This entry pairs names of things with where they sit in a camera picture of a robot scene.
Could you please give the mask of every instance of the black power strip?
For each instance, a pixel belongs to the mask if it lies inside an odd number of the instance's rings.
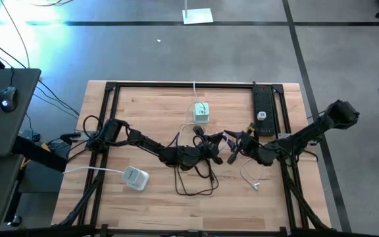
[[[271,86],[254,85],[254,121],[259,136],[274,136],[273,89]],[[266,113],[263,121],[257,120],[260,111]]]

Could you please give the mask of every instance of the wooden table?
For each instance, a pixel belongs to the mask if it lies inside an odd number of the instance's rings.
[[[82,130],[85,117],[99,114],[105,83],[106,81],[89,81],[77,129]],[[297,132],[307,125],[301,90],[299,84],[283,85],[291,130]],[[198,89],[197,95],[200,101],[209,102],[211,117],[210,123],[206,125],[209,134],[223,130],[240,131],[252,121],[251,90]],[[192,121],[192,109],[187,115],[186,111],[194,100],[193,90],[188,88],[121,88],[116,118],[126,120],[132,128],[167,145],[186,123],[186,116]],[[111,102],[107,108],[108,117]],[[283,118],[279,119],[284,131]],[[96,126],[95,120],[88,120],[88,130],[95,130]],[[183,144],[192,145],[192,137],[189,128],[182,136]],[[118,140],[125,138],[122,131]],[[271,140],[273,138],[261,138],[262,142]],[[73,150],[70,155],[83,148]],[[224,149],[219,156],[225,162],[222,165],[212,163],[220,181],[220,186],[213,194],[188,197],[176,194],[173,169],[166,167],[157,157],[136,147],[112,147],[108,169],[123,171],[130,165],[148,172],[150,180],[146,189],[138,192],[127,187],[120,174],[106,172],[98,226],[109,224],[109,228],[141,230],[252,231],[277,231],[280,226],[289,227],[279,163],[275,161],[271,167],[263,167],[253,161],[246,166],[253,176],[263,173],[257,192],[242,179],[238,161],[233,165],[226,163],[229,154],[229,150]],[[68,164],[66,169],[88,166],[89,158],[90,152],[85,152]],[[316,159],[302,154],[298,165],[305,199],[323,223],[330,226]],[[83,194],[86,175],[87,171],[78,171],[64,176],[53,223],[62,221],[77,204]],[[182,178],[188,192],[210,188],[209,181],[200,178],[194,169],[183,172]],[[292,198],[296,222],[300,226],[299,208],[295,198]],[[92,204],[91,199],[85,223],[89,223]]]

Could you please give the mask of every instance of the white stand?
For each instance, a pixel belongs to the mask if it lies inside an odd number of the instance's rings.
[[[188,10],[188,0],[184,0],[185,9],[182,10],[184,24],[200,24],[213,22],[213,16],[210,9],[192,9]]]

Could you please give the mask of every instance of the white power adapter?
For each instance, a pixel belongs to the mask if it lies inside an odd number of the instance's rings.
[[[138,191],[143,191],[149,181],[149,174],[134,167],[127,167],[122,174],[122,179],[126,185]]]
[[[196,103],[194,105],[193,113],[194,123],[196,124],[205,124],[210,121],[210,110],[208,103]]]
[[[258,115],[257,115],[257,120],[258,121],[263,121],[266,118],[267,118],[267,114],[264,111],[258,112]]]

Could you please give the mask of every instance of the black floor stripe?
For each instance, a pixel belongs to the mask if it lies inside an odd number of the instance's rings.
[[[27,20],[30,26],[288,26],[286,21],[216,21],[203,24],[187,24],[182,21],[71,21]],[[0,25],[10,22],[0,20]],[[294,26],[379,26],[379,22],[293,22]]]
[[[289,23],[289,31],[292,38],[293,47],[295,49],[296,59],[299,65],[299,69],[301,71],[303,85],[305,87],[305,91],[307,94],[309,107],[311,108],[311,113],[313,115],[318,116],[318,108],[316,106],[316,101],[314,98],[313,88],[311,86],[311,82],[309,81],[307,67],[305,66],[305,61],[303,60],[301,46],[299,45],[299,40],[297,38],[295,24],[293,23],[293,18],[290,13],[290,7],[288,0],[282,0],[284,10],[286,13],[286,17],[288,18]],[[325,136],[323,135],[323,139],[320,142],[320,147],[322,150],[322,156],[324,159],[324,163],[326,165],[326,170],[328,173],[328,179],[330,181],[330,186],[332,188],[334,202],[336,203],[336,209],[338,212],[341,230],[344,232],[351,232],[351,227],[349,224],[349,219],[347,217],[347,211],[345,208],[343,197],[341,196],[339,182],[336,176],[336,171],[334,170],[333,161],[330,155],[330,150],[328,149],[328,144]]]
[[[252,21],[216,21],[203,24],[185,25],[181,21],[133,21],[133,22],[114,22],[114,21],[35,21],[25,22],[31,26],[48,26],[52,24],[63,24],[65,26],[287,26],[287,22],[252,22]]]
[[[379,26],[379,22],[294,22],[295,26]]]

